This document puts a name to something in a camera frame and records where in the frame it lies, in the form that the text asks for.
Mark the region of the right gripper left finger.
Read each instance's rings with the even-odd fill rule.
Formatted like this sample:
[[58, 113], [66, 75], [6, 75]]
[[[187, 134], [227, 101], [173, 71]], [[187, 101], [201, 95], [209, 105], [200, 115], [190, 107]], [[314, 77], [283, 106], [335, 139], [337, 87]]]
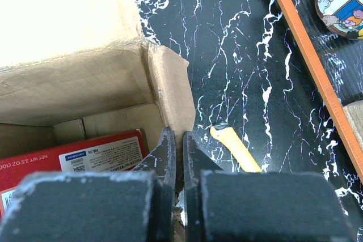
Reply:
[[131, 171], [36, 172], [15, 190], [2, 241], [173, 241], [176, 143], [164, 128]]

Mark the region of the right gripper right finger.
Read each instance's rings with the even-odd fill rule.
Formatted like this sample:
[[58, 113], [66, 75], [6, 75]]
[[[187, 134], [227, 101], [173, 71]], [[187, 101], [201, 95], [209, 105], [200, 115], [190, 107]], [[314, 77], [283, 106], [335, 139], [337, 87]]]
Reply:
[[311, 173], [222, 170], [183, 136], [187, 241], [353, 241], [333, 186]]

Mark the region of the red product box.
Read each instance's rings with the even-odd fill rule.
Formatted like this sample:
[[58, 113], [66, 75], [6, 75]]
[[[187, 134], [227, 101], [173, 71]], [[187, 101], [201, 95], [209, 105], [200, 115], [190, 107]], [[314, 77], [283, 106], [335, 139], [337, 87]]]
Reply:
[[20, 181], [34, 172], [109, 172], [134, 168], [149, 153], [139, 129], [1, 160], [1, 217]]

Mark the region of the yellow utility knife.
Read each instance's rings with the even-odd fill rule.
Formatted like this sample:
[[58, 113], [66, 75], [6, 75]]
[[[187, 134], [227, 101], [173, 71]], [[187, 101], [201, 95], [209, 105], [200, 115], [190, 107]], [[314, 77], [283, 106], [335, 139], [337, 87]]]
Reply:
[[221, 142], [245, 172], [261, 172], [254, 157], [228, 123], [220, 122], [210, 127], [210, 135]]

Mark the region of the brown cardboard express box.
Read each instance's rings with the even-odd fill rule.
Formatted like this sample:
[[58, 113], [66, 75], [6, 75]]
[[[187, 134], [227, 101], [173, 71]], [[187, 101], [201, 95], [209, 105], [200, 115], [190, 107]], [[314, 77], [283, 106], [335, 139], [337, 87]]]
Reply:
[[176, 191], [187, 67], [143, 35], [136, 0], [1, 0], [1, 160], [136, 129], [147, 157], [170, 128]]

